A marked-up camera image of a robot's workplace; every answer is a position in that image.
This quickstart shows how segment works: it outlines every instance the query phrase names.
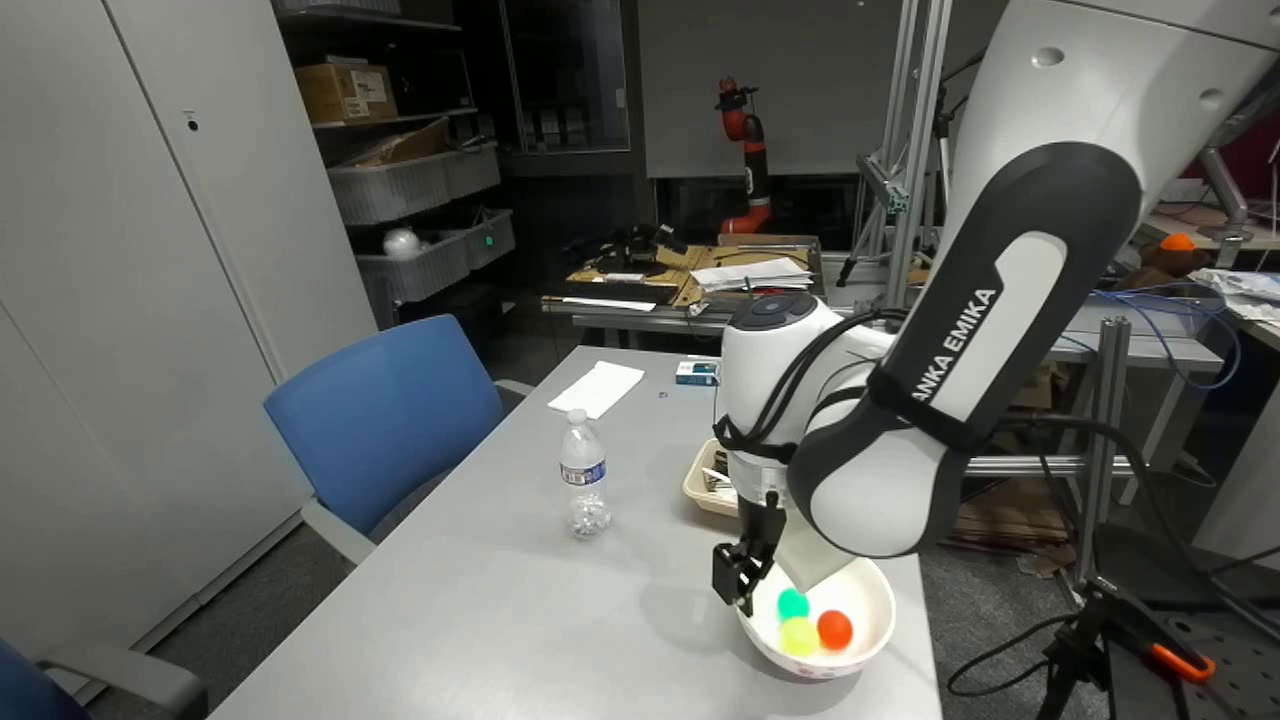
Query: plastic water bottle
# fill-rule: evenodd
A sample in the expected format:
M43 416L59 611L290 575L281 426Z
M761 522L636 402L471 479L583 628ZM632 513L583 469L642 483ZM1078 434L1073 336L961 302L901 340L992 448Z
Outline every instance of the plastic water bottle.
M568 416L568 434L558 445L558 479L568 483L568 532L587 539L608 528L610 509L602 500L602 448L583 411Z

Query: white paper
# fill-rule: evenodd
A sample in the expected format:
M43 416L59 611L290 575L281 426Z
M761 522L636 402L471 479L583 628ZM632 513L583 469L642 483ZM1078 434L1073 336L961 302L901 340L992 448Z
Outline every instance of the white paper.
M1264 302L1280 304L1280 275L1272 272L1219 272L1219 267L1199 267L1190 272L1190 285L1213 288L1226 302Z
M568 386L553 408L557 411L587 411L599 420L614 402L622 402L641 386L642 368L594 361L576 386Z
M602 285L642 285L642 272L602 272Z
M806 272L788 257L761 261L761 265L696 267L690 281L704 291L714 291L714 288L806 288Z
M558 297L558 304L576 310L622 310L622 314L653 314L653 302L610 302L610 297Z
M1246 326L1280 336L1280 310L1276 310L1276 304L1226 302L1226 310L1232 310L1240 319L1246 319Z

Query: blue object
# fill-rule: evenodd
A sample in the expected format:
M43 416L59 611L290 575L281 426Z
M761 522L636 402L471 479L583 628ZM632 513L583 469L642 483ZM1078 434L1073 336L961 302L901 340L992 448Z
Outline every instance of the blue object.
M714 365L710 361L681 361L677 386L714 389Z
M1161 326L1144 314L1144 304L1156 304L1161 297L1144 297L1144 291L1101 291L1101 297L1111 297L1111 302L1134 310L1144 317L1144 326L1153 330L1153 336L1161 340L1167 374L1177 374L1177 361L1172 361L1172 349L1167 349ZM1183 317L1190 326L1202 326L1202 319L1207 326L1222 326L1219 319L1222 314L1202 317L1202 314L1188 314L1188 310L1177 310L1177 304L1165 304L1165 314L1177 314L1177 317ZM1222 326L1222 330L1226 330L1226 340L1232 340L1232 365L1213 386L1188 386L1188 389L1219 394L1219 389L1226 389L1234 380L1234 374L1243 365L1243 346L1240 346L1240 333L1232 326Z
M774 616L780 616L780 620L799 620L799 616L806 616L806 596L797 592L797 588L774 592Z
M361 532L459 464L504 416L451 317L340 349L281 386L264 408L316 500Z
M86 720L35 664L0 644L0 720Z

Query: orange ball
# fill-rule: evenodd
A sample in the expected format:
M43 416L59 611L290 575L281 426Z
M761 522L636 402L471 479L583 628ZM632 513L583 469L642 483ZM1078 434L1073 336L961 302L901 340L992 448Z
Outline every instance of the orange ball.
M841 648L853 644L853 623L849 623L843 611L823 611L823 616L814 620L814 638L823 642L829 651L841 651Z
M1194 242L1190 242L1188 234L1167 234L1167 237L1161 242L1161 254L1167 254L1167 257L1194 257Z

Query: cardboard box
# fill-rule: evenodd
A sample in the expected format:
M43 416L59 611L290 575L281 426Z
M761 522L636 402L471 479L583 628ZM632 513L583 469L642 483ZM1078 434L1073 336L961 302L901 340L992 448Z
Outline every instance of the cardboard box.
M806 272L818 275L818 242L814 237L774 237L774 234L721 234L714 237L721 257L737 257L743 265L768 261L768 257L793 257Z
M297 68L310 126L361 126L394 117L388 68L378 66L308 66Z
M385 135L385 141L366 146L347 163L385 168L385 163L404 163L404 162L447 151L447 146L451 146L447 121L430 121L416 131L400 131L400 135Z

